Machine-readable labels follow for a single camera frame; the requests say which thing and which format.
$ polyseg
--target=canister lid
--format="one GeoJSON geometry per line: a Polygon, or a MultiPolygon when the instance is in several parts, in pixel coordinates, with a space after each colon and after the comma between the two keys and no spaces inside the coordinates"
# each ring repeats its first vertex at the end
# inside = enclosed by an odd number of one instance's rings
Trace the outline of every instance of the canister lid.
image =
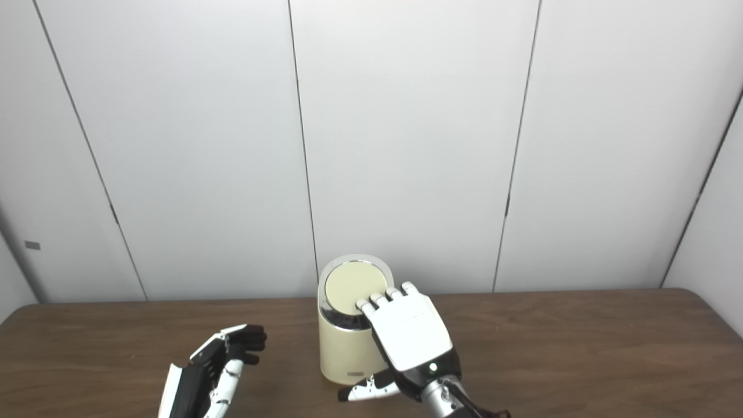
{"type": "Polygon", "coordinates": [[[352,260],[331,271],[325,282],[325,294],[334,310],[346,315],[359,315],[356,301],[372,293],[384,293],[387,278],[374,264],[352,260]]]}

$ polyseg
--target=robotic hand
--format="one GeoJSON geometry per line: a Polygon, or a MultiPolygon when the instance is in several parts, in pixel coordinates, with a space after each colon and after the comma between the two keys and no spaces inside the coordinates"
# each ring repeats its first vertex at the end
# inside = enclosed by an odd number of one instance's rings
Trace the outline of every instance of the robotic hand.
{"type": "Polygon", "coordinates": [[[423,402],[434,418],[510,418],[475,405],[460,383],[459,355],[431,299],[410,282],[391,287],[356,307],[371,323],[389,369],[338,392],[341,402],[404,393],[423,402]]]}
{"type": "Polygon", "coordinates": [[[260,325],[238,325],[212,335],[185,368],[170,365],[158,418],[222,418],[232,402],[243,364],[258,364],[266,334],[260,325]]]}

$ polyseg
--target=white backdrop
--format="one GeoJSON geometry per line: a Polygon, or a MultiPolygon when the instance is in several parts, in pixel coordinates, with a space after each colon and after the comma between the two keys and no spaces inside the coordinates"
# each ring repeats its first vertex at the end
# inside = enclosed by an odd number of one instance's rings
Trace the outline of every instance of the white backdrop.
{"type": "Polygon", "coordinates": [[[4,1],[0,227],[46,301],[658,286],[743,3],[538,4],[4,1]]]}

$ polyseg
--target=brown tabletop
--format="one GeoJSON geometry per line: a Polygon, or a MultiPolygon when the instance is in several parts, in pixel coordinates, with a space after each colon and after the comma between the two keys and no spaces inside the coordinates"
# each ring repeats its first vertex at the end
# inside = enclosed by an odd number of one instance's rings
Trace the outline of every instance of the brown tabletop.
{"type": "MultiPolygon", "coordinates": [[[[678,290],[432,297],[470,396],[514,418],[743,417],[743,341],[678,290]]],[[[228,417],[426,417],[403,396],[341,404],[313,299],[27,306],[0,326],[0,417],[156,417],[168,365],[263,324],[228,417]]]]}

